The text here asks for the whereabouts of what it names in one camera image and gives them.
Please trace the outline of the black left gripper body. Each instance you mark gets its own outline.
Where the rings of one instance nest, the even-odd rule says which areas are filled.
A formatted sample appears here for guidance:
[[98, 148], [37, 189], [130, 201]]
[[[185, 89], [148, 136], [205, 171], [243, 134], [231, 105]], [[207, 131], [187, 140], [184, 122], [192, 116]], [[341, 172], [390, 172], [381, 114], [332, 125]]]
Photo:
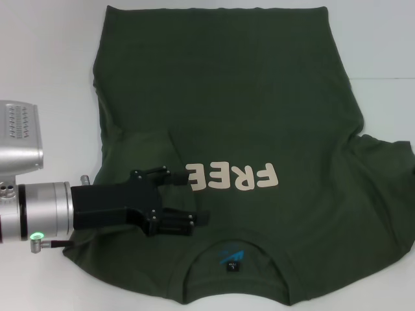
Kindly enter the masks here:
[[73, 228], [134, 225], [147, 236], [158, 233], [162, 202], [158, 186], [141, 170], [113, 185], [71, 187]]

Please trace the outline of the dark green FREE! t-shirt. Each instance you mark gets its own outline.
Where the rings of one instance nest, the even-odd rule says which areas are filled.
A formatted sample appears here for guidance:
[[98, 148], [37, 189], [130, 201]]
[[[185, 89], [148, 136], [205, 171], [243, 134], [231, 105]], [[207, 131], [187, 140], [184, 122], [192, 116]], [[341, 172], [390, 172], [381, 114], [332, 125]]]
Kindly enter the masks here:
[[415, 154], [361, 133], [326, 8], [108, 7], [93, 74], [96, 184], [188, 169], [163, 204], [210, 219], [192, 236], [75, 231], [64, 255], [90, 275], [181, 304], [250, 294], [294, 305], [415, 243]]

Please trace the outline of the silver vented box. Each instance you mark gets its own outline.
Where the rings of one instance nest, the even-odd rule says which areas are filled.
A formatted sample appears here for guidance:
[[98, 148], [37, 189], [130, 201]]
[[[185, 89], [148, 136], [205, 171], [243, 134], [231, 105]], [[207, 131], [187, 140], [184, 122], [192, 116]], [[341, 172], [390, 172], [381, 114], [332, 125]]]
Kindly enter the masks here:
[[0, 100], [0, 179], [43, 168], [43, 145], [38, 107]]

